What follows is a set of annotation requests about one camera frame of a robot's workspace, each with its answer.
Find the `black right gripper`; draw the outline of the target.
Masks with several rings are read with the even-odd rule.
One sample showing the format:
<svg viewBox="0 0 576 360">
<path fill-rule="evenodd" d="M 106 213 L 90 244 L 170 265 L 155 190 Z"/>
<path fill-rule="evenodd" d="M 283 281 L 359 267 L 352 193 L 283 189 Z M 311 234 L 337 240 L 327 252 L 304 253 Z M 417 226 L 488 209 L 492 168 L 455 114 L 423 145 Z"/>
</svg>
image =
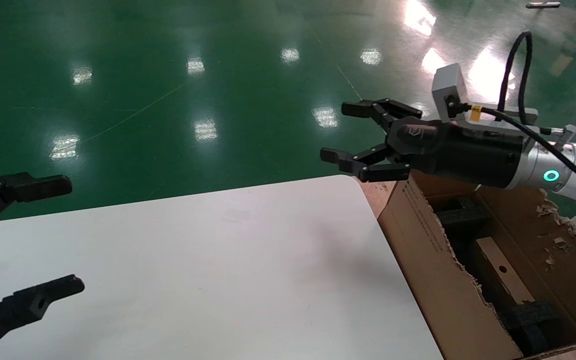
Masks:
<svg viewBox="0 0 576 360">
<path fill-rule="evenodd" d="M 381 144 L 359 153 L 323 147 L 320 159 L 362 183 L 402 182 L 410 167 L 421 173 L 496 188 L 515 177 L 523 141 L 519 136 L 466 133 L 452 122 L 419 120 L 420 109 L 391 98 L 342 103 L 342 114 L 372 119 L 387 133 Z"/>
</svg>

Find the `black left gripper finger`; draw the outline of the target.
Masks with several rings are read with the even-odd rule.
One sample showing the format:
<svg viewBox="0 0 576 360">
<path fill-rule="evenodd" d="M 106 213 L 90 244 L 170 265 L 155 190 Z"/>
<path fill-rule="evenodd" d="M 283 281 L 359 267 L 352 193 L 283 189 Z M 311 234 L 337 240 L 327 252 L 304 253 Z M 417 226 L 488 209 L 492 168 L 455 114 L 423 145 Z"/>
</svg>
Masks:
<svg viewBox="0 0 576 360">
<path fill-rule="evenodd" d="M 0 301 L 0 340 L 7 333 L 43 319 L 51 303 L 80 294 L 84 282 L 75 275 L 21 289 Z"/>
<path fill-rule="evenodd" d="M 57 198 L 73 192 L 66 175 L 35 178 L 27 172 L 0 175 L 0 214 L 14 203 Z"/>
</svg>

